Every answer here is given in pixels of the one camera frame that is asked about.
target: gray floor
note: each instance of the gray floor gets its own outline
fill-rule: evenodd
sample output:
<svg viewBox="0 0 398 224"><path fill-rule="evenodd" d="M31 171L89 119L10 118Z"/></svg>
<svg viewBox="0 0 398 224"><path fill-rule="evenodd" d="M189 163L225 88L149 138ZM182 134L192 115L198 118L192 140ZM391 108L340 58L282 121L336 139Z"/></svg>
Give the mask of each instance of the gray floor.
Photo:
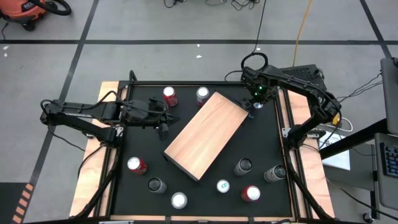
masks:
<svg viewBox="0 0 398 224"><path fill-rule="evenodd" d="M10 24L7 40L79 40L96 0L68 0L73 14L47 14L33 32ZM139 80L222 80L238 69L252 44L201 44L200 40L254 40L262 3L235 11L228 3L207 6L188 0L166 9L161 0L99 0L87 40L198 40L197 44L85 44L67 101L93 103L102 81L126 80L133 69ZM398 40L398 1L366 1L385 40ZM260 39L294 40L307 1L268 0ZM377 40L359 0L316 0L303 40ZM39 121L39 102L60 96L77 44L0 44L0 182L28 182L42 148L46 127ZM258 46L277 67L291 66L294 45ZM389 45L392 55L398 46ZM375 77L384 57L380 45L299 45L296 65L315 63L336 96L344 96ZM250 66L259 65L256 60ZM343 116L354 132L385 117L382 86L343 103ZM86 139L68 128L56 133L85 146ZM58 139L51 142L25 222L67 218L83 153ZM369 203L369 192L342 186ZM329 186L338 218L361 222L367 208ZM398 212L384 209L392 214ZM378 223L392 223L382 217Z"/></svg>

